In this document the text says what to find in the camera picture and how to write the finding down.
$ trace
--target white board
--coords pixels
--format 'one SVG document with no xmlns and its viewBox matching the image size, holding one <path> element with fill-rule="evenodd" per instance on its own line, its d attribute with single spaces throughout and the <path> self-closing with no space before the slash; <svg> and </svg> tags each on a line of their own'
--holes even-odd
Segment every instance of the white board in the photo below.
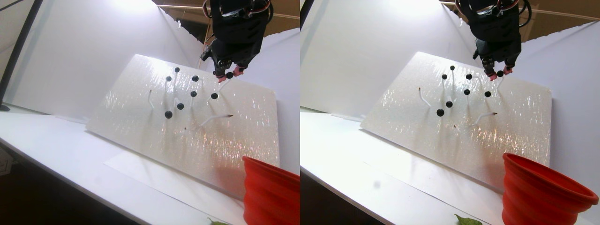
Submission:
<svg viewBox="0 0 600 225">
<path fill-rule="evenodd" d="M 483 77 L 482 82 L 467 80 L 469 73 Z M 419 97 L 419 88 L 431 107 Z M 465 89 L 471 92 L 468 100 Z M 503 153 L 549 165 L 551 103 L 550 90 L 543 86 L 511 76 L 490 82 L 480 68 L 419 52 L 361 127 L 502 191 Z M 491 112 L 498 114 L 475 124 L 479 115 Z"/>
<path fill-rule="evenodd" d="M 241 198 L 242 156 L 279 166 L 277 108 L 272 90 L 227 82 L 219 85 L 205 71 L 136 55 L 86 128 Z M 218 115 L 233 116 L 205 123 Z"/>
</svg>

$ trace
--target red collapsible bowl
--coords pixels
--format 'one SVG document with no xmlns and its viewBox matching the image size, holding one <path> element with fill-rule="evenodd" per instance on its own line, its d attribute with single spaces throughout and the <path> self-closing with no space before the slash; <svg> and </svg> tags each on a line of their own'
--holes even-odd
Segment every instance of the red collapsible bowl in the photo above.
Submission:
<svg viewBox="0 0 600 225">
<path fill-rule="evenodd" d="M 300 176 L 250 157 L 242 159 L 246 223 L 300 224 Z"/>
<path fill-rule="evenodd" d="M 577 181 L 532 160 L 504 153 L 502 220 L 506 225 L 575 224 L 598 196 Z"/>
</svg>

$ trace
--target wire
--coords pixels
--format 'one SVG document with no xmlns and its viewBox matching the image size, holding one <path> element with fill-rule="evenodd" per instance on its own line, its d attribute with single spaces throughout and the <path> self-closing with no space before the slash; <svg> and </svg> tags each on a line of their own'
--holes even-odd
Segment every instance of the wire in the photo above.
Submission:
<svg viewBox="0 0 600 225">
<path fill-rule="evenodd" d="M 513 7 L 515 7 L 515 5 L 517 5 L 519 3 L 519 0 L 515 0 L 514 2 L 512 2 L 510 5 L 508 5 L 507 7 L 499 7 L 500 11 L 506 11 L 506 10 L 510 10 Z"/>
<path fill-rule="evenodd" d="M 454 5 L 460 11 L 460 14 L 464 15 L 463 10 L 460 8 L 460 0 L 454 0 Z"/>
<path fill-rule="evenodd" d="M 525 23 L 519 25 L 520 28 L 529 23 L 529 21 L 531 20 L 531 14 L 532 14 L 531 5 L 529 4 L 529 1 L 528 0 L 523 0 L 523 1 L 525 2 L 525 7 L 523 7 L 523 9 L 527 8 L 528 15 L 527 15 L 527 21 L 525 21 Z"/>
<path fill-rule="evenodd" d="M 206 9 L 206 1 L 207 0 L 204 0 L 204 3 L 202 4 L 202 13 L 204 13 L 205 17 L 212 18 L 211 15 L 208 14 L 208 10 Z"/>
<path fill-rule="evenodd" d="M 271 12 L 271 15 L 269 15 L 269 20 L 267 21 L 267 23 L 270 23 L 273 19 L 273 15 L 275 15 L 275 11 L 273 10 L 273 4 L 269 4 L 269 12 Z"/>
<path fill-rule="evenodd" d="M 258 10 L 252 10 L 252 11 L 250 11 L 250 13 L 249 13 L 248 15 L 250 15 L 250 14 L 254 14 L 254 13 L 260 13 L 260 12 L 262 12 L 262 11 L 265 11 L 265 10 L 266 10 L 267 8 L 269 8 L 270 6 L 271 6 L 271 0 L 267 1 L 267 2 L 266 2 L 266 5 L 265 5 L 263 8 L 260 8 L 260 9 L 258 9 Z"/>
</svg>

